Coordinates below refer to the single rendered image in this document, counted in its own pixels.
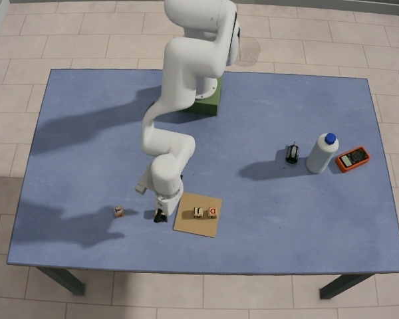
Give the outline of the white plastic bottle with blue cap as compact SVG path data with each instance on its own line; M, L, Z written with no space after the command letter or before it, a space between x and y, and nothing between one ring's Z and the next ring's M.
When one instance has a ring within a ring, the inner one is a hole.
M332 133L321 134L306 160L307 169L315 174L322 173L337 150L336 136Z

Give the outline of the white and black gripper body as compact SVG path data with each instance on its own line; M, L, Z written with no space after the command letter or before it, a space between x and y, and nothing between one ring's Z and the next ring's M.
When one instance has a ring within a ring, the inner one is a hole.
M178 203L182 193L183 193L183 184L182 184L181 180L180 180L180 191L175 197L170 198L170 199L161 199L160 201L157 201L156 200L157 195L155 193L155 196L154 196L155 209L158 210L158 208L159 208L162 210L162 213L164 215L170 216L172 214L172 211L174 210L176 204Z

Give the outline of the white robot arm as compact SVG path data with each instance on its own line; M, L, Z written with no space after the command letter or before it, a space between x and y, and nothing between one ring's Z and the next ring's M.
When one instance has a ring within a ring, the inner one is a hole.
M184 28L184 35L168 41L164 49L161 95L147 109L140 135L142 151L156 158L134 188L142 195L146 188L155 192L157 201L179 193L180 174L195 141L186 134L154 128L154 118L209 98L217 78L235 62L240 35L237 9L229 0L164 0L164 11Z

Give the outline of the orange digital multimeter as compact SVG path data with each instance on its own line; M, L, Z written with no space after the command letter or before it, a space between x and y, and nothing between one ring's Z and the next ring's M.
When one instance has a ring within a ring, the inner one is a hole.
M370 156L363 146L357 147L349 152L339 155L335 162L343 173L346 173L360 165L367 163Z

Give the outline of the tan square mat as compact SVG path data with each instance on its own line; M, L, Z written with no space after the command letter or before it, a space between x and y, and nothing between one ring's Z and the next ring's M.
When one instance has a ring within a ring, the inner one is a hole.
M215 238L222 199L183 192L174 230ZM194 218L194 207L203 207L203 218ZM217 219L208 218L208 207L217 207Z

